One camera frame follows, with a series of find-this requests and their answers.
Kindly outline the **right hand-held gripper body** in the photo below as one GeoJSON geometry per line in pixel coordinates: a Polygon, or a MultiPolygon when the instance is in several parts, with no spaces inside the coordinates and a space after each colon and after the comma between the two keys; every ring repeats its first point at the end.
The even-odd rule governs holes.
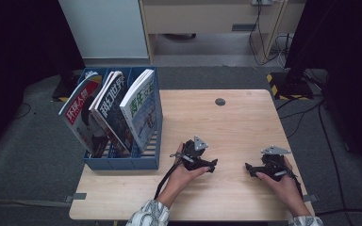
{"type": "Polygon", "coordinates": [[[271,146],[262,150],[261,153],[263,167],[260,167],[259,171],[267,174],[274,181],[279,182],[282,177],[288,173],[284,155],[289,153],[289,151],[276,146],[271,146]]]}

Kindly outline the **snow scene cover magazine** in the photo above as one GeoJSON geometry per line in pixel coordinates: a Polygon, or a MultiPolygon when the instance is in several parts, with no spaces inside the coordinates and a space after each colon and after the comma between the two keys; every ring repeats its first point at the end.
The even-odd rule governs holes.
{"type": "Polygon", "coordinates": [[[156,130],[155,71],[144,70],[120,103],[120,109],[141,152],[156,130]]]}

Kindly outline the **person's left hand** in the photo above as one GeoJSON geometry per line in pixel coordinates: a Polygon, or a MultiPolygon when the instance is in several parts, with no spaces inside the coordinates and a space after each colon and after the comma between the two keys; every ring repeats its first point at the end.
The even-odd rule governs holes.
{"type": "Polygon", "coordinates": [[[174,170],[166,184],[166,188],[168,188],[172,193],[181,192],[189,182],[210,170],[210,167],[188,170],[184,167],[179,158],[174,160],[173,166],[174,170]]]}

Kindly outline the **black stand with striped tape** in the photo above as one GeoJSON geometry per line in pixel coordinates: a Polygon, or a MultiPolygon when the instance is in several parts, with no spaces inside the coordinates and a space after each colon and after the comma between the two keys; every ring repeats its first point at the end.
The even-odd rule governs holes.
{"type": "Polygon", "coordinates": [[[276,100],[309,100],[313,92],[302,78],[291,77],[288,73],[269,73],[266,78],[276,100]]]}

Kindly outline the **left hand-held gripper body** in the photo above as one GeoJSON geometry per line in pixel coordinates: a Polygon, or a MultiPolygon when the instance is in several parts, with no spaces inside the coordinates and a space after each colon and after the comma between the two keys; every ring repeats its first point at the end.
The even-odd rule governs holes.
{"type": "Polygon", "coordinates": [[[207,147],[204,141],[195,136],[183,144],[181,152],[172,156],[177,157],[187,170],[197,170],[209,166],[209,162],[201,158],[207,147]]]}

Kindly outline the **beige wooden desk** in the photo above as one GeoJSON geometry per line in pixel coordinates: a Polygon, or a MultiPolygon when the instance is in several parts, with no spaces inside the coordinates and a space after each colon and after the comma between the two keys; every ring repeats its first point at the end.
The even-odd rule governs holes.
{"type": "Polygon", "coordinates": [[[306,0],[139,0],[144,32],[158,34],[249,32],[258,61],[270,59],[275,40],[295,32],[306,0]]]}

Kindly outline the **portrait cover magazine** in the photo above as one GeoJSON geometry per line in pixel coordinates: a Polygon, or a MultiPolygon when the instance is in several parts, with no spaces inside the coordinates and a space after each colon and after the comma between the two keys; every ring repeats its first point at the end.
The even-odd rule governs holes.
{"type": "Polygon", "coordinates": [[[102,76],[97,72],[89,72],[58,113],[91,158],[100,158],[108,144],[107,133],[90,112],[101,84],[102,76]]]}

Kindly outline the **red planet cover magazine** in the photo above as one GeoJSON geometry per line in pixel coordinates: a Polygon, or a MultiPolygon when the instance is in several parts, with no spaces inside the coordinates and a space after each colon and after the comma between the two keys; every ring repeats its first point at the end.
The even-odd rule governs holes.
{"type": "Polygon", "coordinates": [[[100,158],[109,145],[110,157],[127,157],[132,151],[133,138],[128,138],[128,126],[120,109],[127,92],[125,76],[121,71],[111,71],[102,89],[90,106],[90,113],[104,134],[98,138],[98,148],[91,156],[100,158]]]}

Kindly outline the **black stand base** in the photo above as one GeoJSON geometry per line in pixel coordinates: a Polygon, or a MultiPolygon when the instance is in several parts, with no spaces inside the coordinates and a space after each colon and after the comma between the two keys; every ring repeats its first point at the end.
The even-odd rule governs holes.
{"type": "Polygon", "coordinates": [[[70,75],[60,75],[60,80],[52,94],[52,100],[54,102],[64,102],[66,98],[69,98],[77,86],[80,75],[80,70],[71,71],[70,75]]]}

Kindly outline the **blue plastic file rack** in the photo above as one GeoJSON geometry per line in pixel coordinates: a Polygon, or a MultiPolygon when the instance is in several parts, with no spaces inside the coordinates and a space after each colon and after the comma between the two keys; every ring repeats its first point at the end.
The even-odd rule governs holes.
{"type": "Polygon", "coordinates": [[[159,94],[159,87],[156,76],[156,69],[154,67],[112,67],[105,68],[105,76],[103,78],[103,84],[101,89],[107,80],[107,76],[111,71],[121,71],[126,77],[127,91],[134,83],[134,81],[140,76],[140,74],[146,70],[151,69],[155,71],[154,84],[155,84],[155,99],[156,99],[156,130],[153,133],[150,142],[144,152],[141,152],[135,140],[133,142],[132,153],[127,157],[110,157],[109,153],[112,148],[107,145],[104,154],[100,158],[91,158],[86,153],[84,160],[86,164],[92,170],[156,170],[159,168],[159,154],[160,154],[160,142],[162,131],[162,107],[159,94]]]}

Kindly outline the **person's right hand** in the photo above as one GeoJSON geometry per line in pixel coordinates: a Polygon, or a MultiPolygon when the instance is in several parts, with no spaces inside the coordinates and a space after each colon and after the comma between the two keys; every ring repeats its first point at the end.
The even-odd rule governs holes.
{"type": "Polygon", "coordinates": [[[269,186],[286,206],[296,207],[299,204],[304,204],[295,180],[288,174],[285,174],[279,182],[263,172],[258,172],[256,176],[269,186]]]}

